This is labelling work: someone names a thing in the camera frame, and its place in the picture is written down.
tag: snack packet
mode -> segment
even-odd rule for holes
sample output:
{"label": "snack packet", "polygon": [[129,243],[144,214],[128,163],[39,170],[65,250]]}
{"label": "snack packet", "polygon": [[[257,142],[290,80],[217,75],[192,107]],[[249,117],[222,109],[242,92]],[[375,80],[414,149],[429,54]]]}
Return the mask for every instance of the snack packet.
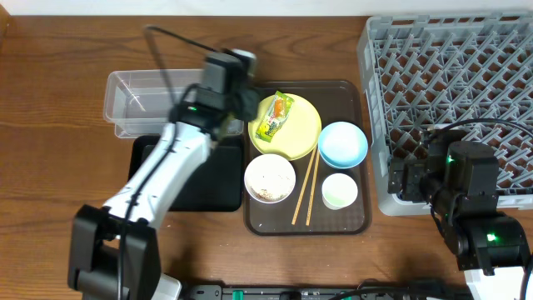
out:
{"label": "snack packet", "polygon": [[261,124],[256,131],[256,138],[270,142],[285,121],[289,118],[294,99],[282,92],[276,92],[274,99],[266,111]]}

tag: bowl with food residue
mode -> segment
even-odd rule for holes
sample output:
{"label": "bowl with food residue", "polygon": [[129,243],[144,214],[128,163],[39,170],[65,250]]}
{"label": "bowl with food residue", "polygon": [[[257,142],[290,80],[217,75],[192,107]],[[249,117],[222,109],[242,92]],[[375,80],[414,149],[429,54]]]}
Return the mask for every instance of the bowl with food residue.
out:
{"label": "bowl with food residue", "polygon": [[256,157],[244,172],[244,186],[250,196],[260,203],[273,204],[285,200],[295,184],[294,167],[277,154]]}

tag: chopsticks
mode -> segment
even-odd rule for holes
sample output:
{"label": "chopsticks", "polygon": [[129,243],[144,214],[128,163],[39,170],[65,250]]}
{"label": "chopsticks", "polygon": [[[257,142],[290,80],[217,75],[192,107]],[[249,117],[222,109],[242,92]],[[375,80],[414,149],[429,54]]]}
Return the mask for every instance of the chopsticks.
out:
{"label": "chopsticks", "polygon": [[315,154],[316,154],[316,163],[315,163],[315,170],[313,173],[313,182],[311,184],[311,196],[309,198],[309,208],[307,209],[306,225],[309,226],[309,222],[311,221],[311,210],[312,210],[312,205],[313,205],[313,197],[315,195],[316,172],[318,170],[318,161],[320,157],[320,154],[316,153],[316,147],[313,149],[313,152],[311,153],[311,158],[309,159],[309,165],[307,166],[306,176],[303,179],[303,184],[301,185],[300,196],[298,197],[298,204],[296,205],[296,210],[294,211],[294,217],[292,217],[292,225],[296,224],[296,218],[298,217],[298,212],[300,212],[301,199],[303,198],[303,194],[306,191],[307,179],[309,179],[309,173],[311,172],[311,167],[313,165],[313,158],[315,158]]}
{"label": "chopsticks", "polygon": [[309,208],[307,209],[307,220],[306,225],[309,226],[309,222],[311,221],[311,210],[313,209],[313,197],[315,196],[315,183],[316,183],[316,172],[318,171],[318,160],[320,158],[320,154],[316,154],[316,161],[315,161],[315,172],[313,173],[313,182],[311,183],[311,196],[309,197]]}

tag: gray dish rack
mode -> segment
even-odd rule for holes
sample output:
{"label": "gray dish rack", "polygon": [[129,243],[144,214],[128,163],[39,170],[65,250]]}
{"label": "gray dish rack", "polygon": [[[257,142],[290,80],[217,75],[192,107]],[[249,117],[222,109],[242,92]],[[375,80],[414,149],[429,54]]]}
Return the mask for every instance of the gray dish rack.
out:
{"label": "gray dish rack", "polygon": [[[533,130],[533,12],[371,17],[357,46],[371,119],[379,208],[429,213],[387,193],[391,158],[424,158],[421,131],[469,118]],[[496,124],[465,127],[500,162],[499,208],[533,208],[533,141]]]}

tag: blue bowl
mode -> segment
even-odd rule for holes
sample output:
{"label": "blue bowl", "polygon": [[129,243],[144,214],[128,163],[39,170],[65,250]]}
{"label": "blue bowl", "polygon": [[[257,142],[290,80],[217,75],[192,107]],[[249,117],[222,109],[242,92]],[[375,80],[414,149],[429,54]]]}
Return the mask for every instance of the blue bowl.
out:
{"label": "blue bowl", "polygon": [[324,128],[318,138],[318,151],[324,162],[338,169],[353,168],[368,153],[365,133],[348,122],[334,122]]}

